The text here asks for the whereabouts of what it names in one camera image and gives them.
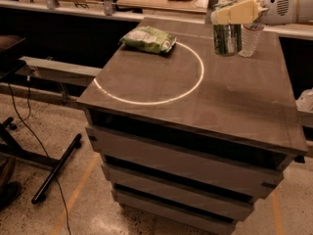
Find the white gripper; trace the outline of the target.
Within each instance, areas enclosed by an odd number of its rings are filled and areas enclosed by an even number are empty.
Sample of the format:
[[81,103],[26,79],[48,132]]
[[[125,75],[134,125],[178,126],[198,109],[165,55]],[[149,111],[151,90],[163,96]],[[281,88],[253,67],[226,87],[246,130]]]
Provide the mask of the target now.
[[236,0],[213,6],[213,24],[252,24],[260,17],[263,24],[297,22],[297,0]]

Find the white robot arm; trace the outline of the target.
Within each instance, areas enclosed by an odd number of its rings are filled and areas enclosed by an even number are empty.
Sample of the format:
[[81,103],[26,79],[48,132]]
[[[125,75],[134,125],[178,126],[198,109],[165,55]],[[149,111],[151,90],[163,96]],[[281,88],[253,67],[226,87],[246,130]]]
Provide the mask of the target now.
[[245,0],[211,14],[213,24],[295,24],[313,20],[313,0]]

